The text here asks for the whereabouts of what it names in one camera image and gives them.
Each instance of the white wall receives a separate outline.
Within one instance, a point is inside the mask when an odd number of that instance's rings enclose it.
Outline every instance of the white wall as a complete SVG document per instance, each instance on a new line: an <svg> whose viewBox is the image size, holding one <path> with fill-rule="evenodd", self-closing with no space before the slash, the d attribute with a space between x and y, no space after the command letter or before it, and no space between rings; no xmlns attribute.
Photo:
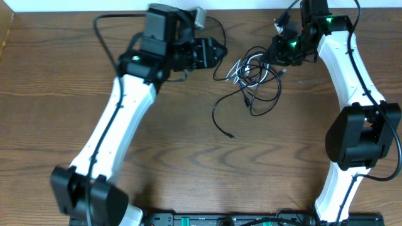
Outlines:
<svg viewBox="0 0 402 226"><path fill-rule="evenodd" d="M4 0L14 12L53 11L135 11L149 3L162 3L187 9L199 4L204 9L278 9L294 0ZM328 0L330 8L354 8L353 0ZM402 0L360 0L365 8L398 8Z"/></svg>

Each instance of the cable connector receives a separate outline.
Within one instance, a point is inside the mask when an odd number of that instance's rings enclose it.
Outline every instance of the cable connector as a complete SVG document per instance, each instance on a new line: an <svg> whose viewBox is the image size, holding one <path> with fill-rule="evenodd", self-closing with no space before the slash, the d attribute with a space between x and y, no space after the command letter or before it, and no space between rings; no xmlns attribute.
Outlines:
<svg viewBox="0 0 402 226"><path fill-rule="evenodd" d="M280 35L282 35L283 26L279 26L279 25L277 24L277 22L276 22L276 19L274 19L274 26L275 26L275 28L276 28L276 31L277 31Z"/></svg>
<svg viewBox="0 0 402 226"><path fill-rule="evenodd" d="M232 134L228 133L228 132L224 132L224 134L226 136L228 136L229 138L231 138L231 139L235 139L235 137Z"/></svg>
<svg viewBox="0 0 402 226"><path fill-rule="evenodd" d="M247 65L246 66L246 68L244 69L244 74L246 75L246 76L249 76L249 74L250 74L250 67Z"/></svg>
<svg viewBox="0 0 402 226"><path fill-rule="evenodd" d="M247 97L244 97L244 103L246 104L246 107L250 107L250 100Z"/></svg>
<svg viewBox="0 0 402 226"><path fill-rule="evenodd" d="M287 71L287 69L282 69L282 71L278 72L278 76L281 77L282 75L284 75Z"/></svg>

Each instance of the tangled cables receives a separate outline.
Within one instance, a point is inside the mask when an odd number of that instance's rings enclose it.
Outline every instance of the tangled cables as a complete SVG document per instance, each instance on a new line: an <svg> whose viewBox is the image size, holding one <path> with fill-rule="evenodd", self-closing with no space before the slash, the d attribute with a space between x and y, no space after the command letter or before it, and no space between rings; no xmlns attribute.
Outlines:
<svg viewBox="0 0 402 226"><path fill-rule="evenodd" d="M260 49L259 51L255 51L254 53L250 52L255 49ZM241 92L244 98L244 103L246 104L246 107L249 108L250 114L252 116L262 116L270 112L276 105L276 103L279 100L279 97L281 95L281 90L282 90L282 84L281 84L281 79L280 77L286 73L286 69L283 69L279 73L276 73L276 71L271 68L269 64L262 63L259 58L266 52L266 49L262 46L254 46L251 49L249 49L246 54L244 55L243 59L240 59L237 61L237 63L232 67L230 72L227 74L226 78L216 78L216 71L220 64L218 65L217 69L214 72L213 79L215 81L223 81L223 80L230 80L234 79L234 84L238 84L239 89L231 94L225 95L222 98L220 98L214 105L214 108L212 110L212 120L214 121L215 126L223 132L226 136L230 137L231 139L234 139L235 137L228 133L225 132L217 123L215 120L215 110L219 104L220 101L225 99L226 97L230 97L238 92ZM278 84L278 91L276 92L276 95L273 98L270 99L263 99L257 96L258 89L260 85L266 84L272 80L276 80ZM256 111L253 109L253 105L255 101L262 101L262 102L272 102L271 107L268 108L268 110L262 112L262 113L256 113Z"/></svg>

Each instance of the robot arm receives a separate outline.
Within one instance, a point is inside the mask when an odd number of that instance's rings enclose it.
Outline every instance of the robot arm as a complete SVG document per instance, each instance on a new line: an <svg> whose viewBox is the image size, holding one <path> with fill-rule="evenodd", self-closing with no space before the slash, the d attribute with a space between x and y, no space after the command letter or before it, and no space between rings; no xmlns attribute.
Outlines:
<svg viewBox="0 0 402 226"><path fill-rule="evenodd" d="M343 15L331 15L327 2L319 0L303 0L301 17L301 35L294 32L294 26L286 25L289 16L281 17L286 18L285 22L280 20L276 23L281 35L273 38L263 62L299 66L306 56L315 55L315 61L319 56L328 68L338 95L340 114L325 138L331 163L322 193L315 201L315 213L318 222L335 222L352 177L368 174L378 159L385 158L393 136L384 118L365 95L349 59L347 40L352 27L350 19ZM375 88L357 50L355 35L352 35L351 47L364 83L396 127L401 118L399 105L387 104ZM364 127L365 121L372 126ZM359 177L354 183L344 203L340 221L348 219L350 203L361 181L362 177Z"/></svg>
<svg viewBox="0 0 402 226"><path fill-rule="evenodd" d="M115 78L109 102L88 143L69 169L53 170L50 181L61 212L85 220L89 208L96 225L140 224L142 211L129 205L128 196L115 187L122 162L141 118L155 101L161 84L168 80L170 71L213 68L227 54L227 48L213 38L195 37L195 30L204 27L205 19L206 12L201 8L184 11L162 4L149 6L141 48L134 50L131 43L119 57L118 71L123 76ZM95 180L87 187L85 176L95 147L120 99L121 108L95 156L90 176ZM85 189L89 189L89 206Z"/></svg>
<svg viewBox="0 0 402 226"><path fill-rule="evenodd" d="M152 83L144 83L143 78L126 74L121 78L114 79L113 90L105 111L87 144L70 165L70 167L76 167L75 172L78 174L86 175L88 173L92 153L119 102L119 79L122 80L124 87L122 108L119 109L99 148L97 162L91 176L97 178L99 175L104 175L106 181L113 185L119 181L123 159L138 124L156 98L155 86Z"/></svg>

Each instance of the wood grain surface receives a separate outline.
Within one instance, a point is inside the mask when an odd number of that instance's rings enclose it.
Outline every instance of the wood grain surface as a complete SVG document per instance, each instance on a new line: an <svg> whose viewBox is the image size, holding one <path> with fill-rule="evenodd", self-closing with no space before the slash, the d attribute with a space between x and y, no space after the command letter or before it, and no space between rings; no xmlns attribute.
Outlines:
<svg viewBox="0 0 402 226"><path fill-rule="evenodd" d="M273 19L281 12L209 11L227 31L229 54L218 77L250 47L270 45ZM353 9L332 12L356 18ZM68 224L49 176L79 153L109 98L113 70L92 31L98 14L15 17L0 62L0 225ZM293 11L300 24L299 17ZM118 56L143 30L144 19L106 19L100 26ZM356 33L376 87L388 102L402 104L402 9L363 9ZM213 21L198 35L222 41ZM217 121L236 140L218 131L211 118L215 102L237 88L232 82L215 82L213 70L198 70L184 83L165 83L124 159L119 187L130 202L179 213L308 210L328 173L325 133L339 104L321 60L287 69L282 96L269 114L250 116L240 95L218 106ZM260 90L264 96L276 92L274 84ZM393 145L371 174L390 175L396 157ZM400 177L386 183L364 180L350 211L381 213L386 225L402 225L401 186Z"/></svg>

